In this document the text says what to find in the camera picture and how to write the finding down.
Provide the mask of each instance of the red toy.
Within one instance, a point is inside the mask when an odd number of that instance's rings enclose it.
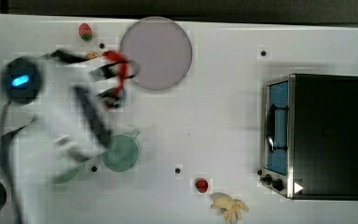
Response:
[[[81,24],[79,26],[79,35],[85,41],[91,40],[92,39],[91,27],[86,23]]]

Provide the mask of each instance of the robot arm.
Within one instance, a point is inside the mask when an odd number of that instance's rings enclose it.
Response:
[[[17,195],[18,224],[25,223],[24,216],[28,224],[43,223],[44,188],[101,155],[110,144],[106,109],[95,85],[95,65],[76,62],[19,58],[2,73],[9,101],[38,117],[6,149],[0,148],[0,164]],[[111,83],[113,89],[120,85],[120,81]]]

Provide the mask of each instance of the white tabletop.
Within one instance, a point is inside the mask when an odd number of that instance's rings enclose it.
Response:
[[[94,38],[77,34],[88,22]],[[76,52],[118,49],[135,21],[0,15],[0,70],[21,55],[57,48]],[[290,201],[261,186],[261,87],[291,73],[358,75],[358,29],[179,22],[193,45],[193,63],[176,88],[153,93],[129,85],[123,109],[110,117],[140,129],[138,164],[110,172],[99,158],[73,181],[43,190],[49,223],[224,223],[210,194],[197,194],[204,177],[212,192],[246,202],[241,223],[358,223],[358,202]],[[260,56],[265,50],[268,55]],[[0,112],[4,100],[0,92]],[[31,118],[11,108],[6,131]],[[92,165],[99,167],[92,173]],[[175,165],[181,165],[180,178]],[[0,223],[11,219],[10,203]]]

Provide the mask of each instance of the metal frame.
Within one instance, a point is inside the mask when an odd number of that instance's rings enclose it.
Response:
[[[267,127],[266,116],[268,113],[267,108],[269,105],[269,86],[278,84],[281,82],[287,81],[289,83],[289,115],[288,115],[288,124],[287,124],[287,174],[281,175],[277,172],[271,171],[267,168],[267,161],[269,156],[269,148],[267,147],[266,140],[263,134],[263,142],[262,148],[264,150],[264,156],[262,157],[262,165],[263,165],[263,175],[271,175],[272,179],[280,178],[283,182],[283,190],[277,191],[271,185],[267,185],[262,181],[263,186],[271,189],[283,197],[292,199],[294,194],[294,178],[293,178],[293,165],[294,165],[294,131],[295,131],[295,89],[296,89],[296,75],[290,75],[286,77],[280,77],[273,79],[271,81],[267,81],[264,85],[264,102],[263,102],[263,111],[264,116],[262,118],[262,122],[264,124],[264,131]]]

